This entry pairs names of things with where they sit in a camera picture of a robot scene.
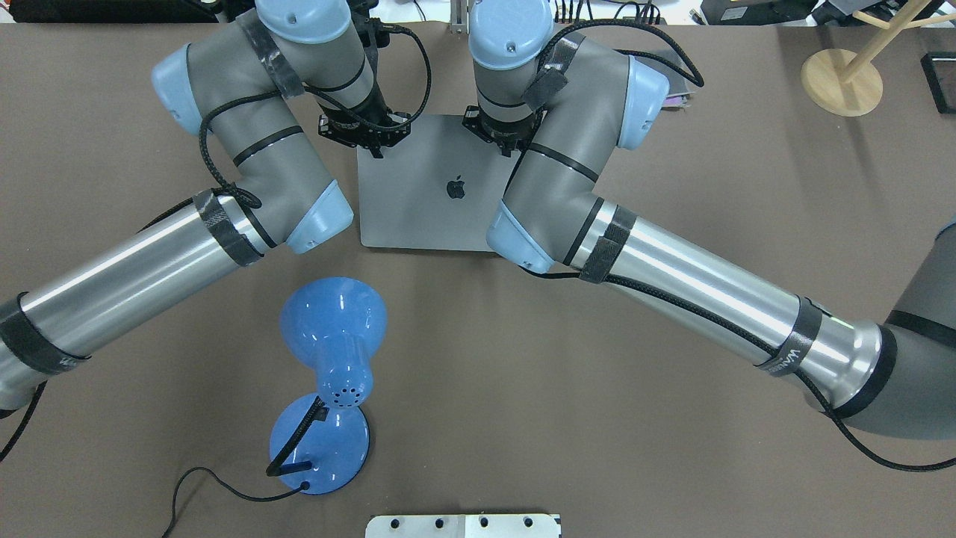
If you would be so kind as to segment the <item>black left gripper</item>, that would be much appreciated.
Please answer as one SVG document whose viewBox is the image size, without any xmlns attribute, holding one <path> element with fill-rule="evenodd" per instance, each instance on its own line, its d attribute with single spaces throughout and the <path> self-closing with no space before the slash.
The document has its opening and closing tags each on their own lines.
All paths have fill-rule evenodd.
<svg viewBox="0 0 956 538">
<path fill-rule="evenodd" d="M 413 116 L 393 111 L 379 90 L 372 90 L 354 107 L 341 107 L 321 90 L 317 102 L 323 111 L 318 123 L 320 136 L 348 147 L 360 146 L 376 159 L 385 157 L 383 147 L 396 146 L 411 133 Z"/>
</svg>

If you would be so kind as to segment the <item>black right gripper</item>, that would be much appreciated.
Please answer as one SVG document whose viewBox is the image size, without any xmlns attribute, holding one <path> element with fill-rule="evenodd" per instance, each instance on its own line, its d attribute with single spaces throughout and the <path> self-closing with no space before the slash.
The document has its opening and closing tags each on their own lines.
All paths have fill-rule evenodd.
<svg viewBox="0 0 956 538">
<path fill-rule="evenodd" d="M 492 105 L 492 111 L 502 113 L 504 120 L 493 118 L 480 105 L 469 105 L 463 116 L 463 126 L 487 143 L 495 143 L 504 157 L 512 157 L 517 150 L 526 150 L 535 135 L 538 114 L 528 105 Z"/>
</svg>

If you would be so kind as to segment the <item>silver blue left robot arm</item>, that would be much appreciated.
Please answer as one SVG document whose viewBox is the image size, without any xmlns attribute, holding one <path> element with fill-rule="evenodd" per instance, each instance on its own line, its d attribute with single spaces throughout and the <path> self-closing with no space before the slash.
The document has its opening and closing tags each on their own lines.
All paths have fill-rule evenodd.
<svg viewBox="0 0 956 538">
<path fill-rule="evenodd" d="M 403 33 L 370 1 L 257 1 L 225 28 L 157 64 L 152 83 L 198 137 L 217 187 L 34 290 L 2 304 L 2 415 L 99 348 L 280 244 L 302 254 L 354 214 L 289 99 L 311 94 L 320 133 L 372 156 L 409 135 L 413 116 L 383 99 L 366 54 Z"/>
</svg>

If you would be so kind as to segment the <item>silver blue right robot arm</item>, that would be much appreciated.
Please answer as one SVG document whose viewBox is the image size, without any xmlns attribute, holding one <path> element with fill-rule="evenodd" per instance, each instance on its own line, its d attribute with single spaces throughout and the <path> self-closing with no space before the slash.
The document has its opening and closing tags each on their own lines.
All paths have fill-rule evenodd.
<svg viewBox="0 0 956 538">
<path fill-rule="evenodd" d="M 487 231 L 493 251 L 539 276 L 576 269 L 769 376 L 809 380 L 820 409 L 858 430 L 953 439 L 953 223 L 884 323 L 847 323 L 594 193 L 612 150 L 635 149 L 658 117 L 661 72 L 580 25 L 554 30 L 547 1 L 475 2 L 469 51 L 480 125 L 521 149 Z"/>
</svg>

